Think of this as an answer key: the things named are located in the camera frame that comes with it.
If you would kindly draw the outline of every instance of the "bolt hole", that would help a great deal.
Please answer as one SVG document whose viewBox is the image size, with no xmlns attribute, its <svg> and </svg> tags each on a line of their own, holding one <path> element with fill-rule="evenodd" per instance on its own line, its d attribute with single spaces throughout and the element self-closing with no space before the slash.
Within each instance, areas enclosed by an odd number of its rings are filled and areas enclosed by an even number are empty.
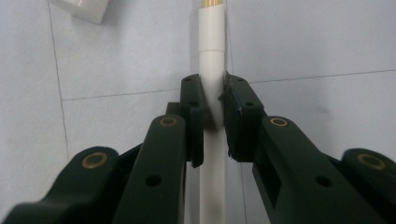
<svg viewBox="0 0 396 224">
<path fill-rule="evenodd" d="M 322 187 L 329 188 L 332 186 L 332 181 L 326 176 L 323 175 L 317 176 L 316 180 L 318 184 L 321 185 Z"/>
<path fill-rule="evenodd" d="M 146 179 L 146 185 L 149 187 L 157 187 L 163 182 L 160 176 L 151 175 Z"/>
</svg>

